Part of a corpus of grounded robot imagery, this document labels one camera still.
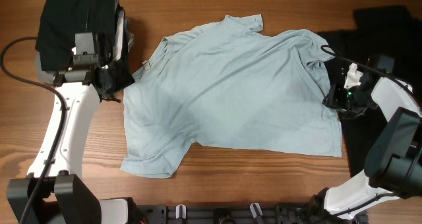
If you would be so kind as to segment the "light blue t-shirt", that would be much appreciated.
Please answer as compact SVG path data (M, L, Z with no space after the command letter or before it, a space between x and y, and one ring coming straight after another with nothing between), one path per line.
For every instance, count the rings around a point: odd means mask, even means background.
M326 40L301 29L262 34L259 14L226 16L162 39L124 91L121 170L166 179L192 144L339 157Z

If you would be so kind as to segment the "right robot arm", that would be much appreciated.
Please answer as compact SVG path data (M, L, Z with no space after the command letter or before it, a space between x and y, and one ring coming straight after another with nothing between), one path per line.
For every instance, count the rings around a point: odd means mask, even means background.
M315 223L351 221L385 201L421 195L421 107L409 84L379 68L352 61L344 89L368 88L387 122L369 150L364 168L340 186L327 188Z

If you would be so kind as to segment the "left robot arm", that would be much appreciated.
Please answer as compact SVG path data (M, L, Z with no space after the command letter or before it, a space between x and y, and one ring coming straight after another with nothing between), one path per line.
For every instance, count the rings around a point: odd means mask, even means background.
M10 180L7 199L19 223L142 223L132 198L100 200L81 179L82 158L92 118L103 100L134 80L123 64L134 36L115 40L99 32L74 35L67 63L54 71L55 96L44 141L23 179Z

